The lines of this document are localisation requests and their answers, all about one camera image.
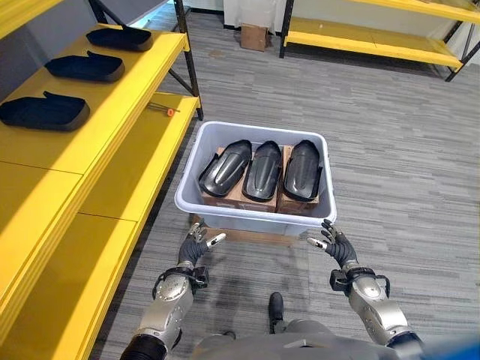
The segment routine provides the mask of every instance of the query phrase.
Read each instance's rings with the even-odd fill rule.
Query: black shelf post
[[[112,18],[117,24],[121,26],[125,26],[125,23],[122,22],[101,0],[88,0],[90,7],[95,15],[95,18],[99,23],[107,24],[108,20],[106,15]],[[175,80],[177,80],[180,85],[188,90],[193,96],[197,96],[200,99],[200,91],[198,89],[198,82],[197,82],[197,73],[195,72],[195,65],[194,65],[194,57],[192,56],[192,51],[190,47],[190,38],[188,37],[188,29],[187,29],[187,20],[185,19],[185,9],[183,8],[183,1],[182,0],[173,0],[173,4],[175,5],[175,13],[177,16],[178,22],[178,29],[182,34],[187,35],[187,42],[188,47],[190,48],[189,51],[185,51],[185,60],[187,62],[187,69],[188,75],[190,76],[190,84],[188,85],[175,71],[169,69],[169,74],[172,75]],[[198,115],[198,119],[200,121],[203,120],[203,109],[202,109],[202,101],[200,99],[200,107],[196,110]]]
[[[288,35],[290,20],[292,19],[293,2],[294,0],[286,0],[286,4],[285,4],[285,14],[283,15],[282,37],[281,37],[281,44],[280,44],[280,54],[278,55],[280,59],[283,59],[285,57],[285,38]]]
[[[175,5],[175,13],[177,14],[178,29],[180,30],[181,33],[187,34],[188,46],[190,47],[190,37],[188,36],[187,20],[185,19],[185,9],[183,8],[183,1],[173,0],[173,4]],[[198,82],[197,82],[197,73],[195,71],[194,56],[192,55],[191,47],[190,47],[190,50],[184,52],[184,54],[185,54],[185,61],[187,62],[188,75],[190,76],[190,84],[191,84],[191,89],[190,88],[186,88],[186,89],[188,91],[191,90],[191,94],[193,96],[197,96],[200,99],[200,91],[198,89]],[[196,110],[196,113],[198,115],[198,119],[202,121],[203,120],[202,99],[200,99],[200,107]]]

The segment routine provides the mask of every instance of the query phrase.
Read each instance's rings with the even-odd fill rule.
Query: black metal frame
[[[117,24],[121,26],[126,26],[124,22],[122,22],[101,0],[88,0],[91,9],[93,10],[93,14],[99,23],[107,24],[108,20],[106,15],[112,18]],[[194,57],[192,55],[192,50],[190,47],[190,38],[188,37],[188,28],[187,28],[187,20],[185,19],[185,10],[183,8],[183,1],[182,0],[174,0],[173,4],[175,5],[175,13],[177,16],[178,22],[178,29],[182,34],[187,35],[187,43],[190,48],[189,51],[185,51],[185,60],[187,62],[187,69],[188,75],[190,77],[190,85],[185,82],[180,75],[178,75],[174,70],[169,69],[168,73],[173,76],[175,80],[177,80],[180,85],[182,85],[188,92],[190,92],[193,96],[199,98],[200,107],[196,109],[196,114],[198,115],[198,119],[200,121],[203,120],[203,109],[202,109],[202,101],[200,99],[200,92],[198,89],[198,82],[197,82],[197,73],[195,72],[195,65],[194,65]]]
[[[285,38],[288,35],[288,29],[290,27],[290,20],[292,19],[293,2],[294,2],[294,0],[286,0],[286,3],[285,3],[285,14],[283,15],[280,54],[278,54],[278,57],[280,59],[283,59],[285,57],[285,49],[286,49]]]
[[[473,1],[473,4],[478,4],[478,3],[479,3],[479,0],[474,0]],[[451,27],[450,31],[448,32],[448,34],[443,39],[445,44],[447,44],[449,42],[449,40],[452,38],[454,33],[457,32],[458,28],[460,28],[460,25],[462,25],[462,23],[463,22],[461,22],[461,21],[457,21]],[[464,66],[466,64],[468,64],[470,59],[480,50],[480,41],[470,51],[468,50],[469,47],[470,47],[470,41],[472,40],[472,35],[473,35],[474,29],[475,29],[475,24],[471,24],[468,36],[466,37],[465,47],[463,48],[462,58],[460,59],[460,62],[462,63],[462,66],[460,66],[460,69],[458,69],[456,71],[452,70],[450,67],[448,68],[450,70],[450,75],[448,75],[447,78],[445,79],[445,81],[447,83],[450,83],[458,75],[458,73],[461,72],[461,70],[464,68]]]
[[[280,53],[278,54],[278,57],[280,59],[283,59],[285,57],[285,37],[288,35],[288,31],[290,28],[290,20],[292,19],[292,11],[293,11],[293,2],[295,0],[286,0],[285,4],[285,14],[283,15],[283,25],[282,25],[282,32],[281,32],[281,44],[280,44]],[[480,0],[473,0],[473,4],[478,4]],[[449,40],[452,38],[452,36],[457,32],[457,30],[460,28],[460,26],[463,24],[463,21],[457,21],[448,31],[447,35],[443,38],[443,42],[447,44]],[[458,73],[464,68],[464,66],[470,61],[470,59],[480,50],[480,41],[470,50],[468,51],[470,47],[470,41],[472,40],[472,35],[473,35],[473,30],[475,28],[475,24],[472,24],[470,26],[469,34],[468,37],[466,38],[466,43],[465,47],[463,49],[463,55],[462,58],[460,59],[460,62],[462,63],[460,69],[457,71],[452,70],[450,67],[448,68],[450,70],[450,75],[445,79],[447,83],[451,82]]]

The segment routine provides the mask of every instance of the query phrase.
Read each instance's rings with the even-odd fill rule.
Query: yellow shelving unit
[[[288,43],[327,47],[460,68],[443,41],[356,25],[293,17]]]
[[[14,11],[13,1],[7,2],[0,8]],[[85,55],[90,50],[119,57],[125,72],[117,82],[62,79],[41,68],[5,99],[42,97],[48,91],[83,98],[91,110],[88,121],[69,133],[0,122],[0,354],[7,353],[6,359],[28,352],[28,346],[16,342],[18,334],[12,327],[18,329],[24,321],[37,323],[43,314],[49,315],[37,324],[45,331],[37,329],[33,337],[43,357],[35,353],[27,358],[71,359],[76,350],[79,359],[88,355],[152,202],[200,108],[198,97],[154,94],[178,55],[190,55],[190,48],[185,33],[151,33],[153,46],[146,52],[93,46],[81,37],[60,54]],[[179,111],[168,118],[146,109],[149,101]],[[81,206],[90,215],[79,214]],[[85,237],[79,231],[87,224]],[[91,271],[86,271],[87,265],[69,268],[68,257],[91,260]],[[63,270],[56,282],[50,275],[59,269]],[[46,289],[39,285],[45,281],[49,281]],[[50,312],[43,297],[47,293],[56,306]],[[59,308],[73,311],[68,317],[73,327],[62,322],[65,318]],[[26,314],[33,317],[26,320]],[[62,352],[61,338],[68,338],[69,356]]]
[[[442,40],[321,19],[292,17],[294,1],[286,0],[285,4],[279,52],[281,59],[285,56],[288,44],[304,44],[443,65],[450,70],[450,75],[445,79],[450,82],[480,50],[480,42],[470,48],[474,26],[480,24],[479,0],[350,0],[457,20]],[[463,22],[471,25],[463,55],[458,58],[449,50],[447,43]]]
[[[350,0],[480,24],[480,10],[469,0]]]
[[[147,108],[140,115],[51,256],[0,349],[0,359],[88,358],[199,105],[198,97],[177,94],[157,93],[151,100],[180,111],[169,118]],[[48,333],[39,336],[38,329],[45,326]]]
[[[0,39],[62,0],[1,0]]]

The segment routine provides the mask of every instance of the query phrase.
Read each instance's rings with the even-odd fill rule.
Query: gray carpet
[[[188,25],[205,120],[322,134],[337,224],[361,262],[390,277],[391,297],[425,341],[478,332],[479,69],[445,83],[441,70],[411,61],[309,48],[279,59],[277,37],[256,52],[242,49],[218,15],[190,13]],[[183,56],[175,69],[186,75]],[[171,79],[161,88],[182,91]],[[175,265],[189,214],[173,195],[200,125],[190,126],[91,359],[119,358],[156,277]],[[211,333],[267,332],[275,290],[289,319],[309,317],[337,335],[368,339],[347,299],[329,288],[333,260],[304,241],[291,248],[227,242],[204,263],[211,284],[197,293],[169,359],[187,359]]]

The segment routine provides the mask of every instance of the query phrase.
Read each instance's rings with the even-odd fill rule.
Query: white wall
[[[227,25],[240,26],[240,1],[223,0],[225,23]],[[276,32],[281,32],[285,2],[286,0],[277,0],[274,19],[274,30]],[[348,0],[296,0],[293,5],[293,16],[367,26],[432,38],[443,38],[455,22],[454,20],[422,13]],[[456,55],[461,55],[463,52],[469,29],[470,24],[462,25],[457,34],[448,43],[448,46]],[[473,47],[478,41],[480,41],[480,31],[476,29],[470,47]],[[480,64],[480,52],[477,53],[471,62]]]

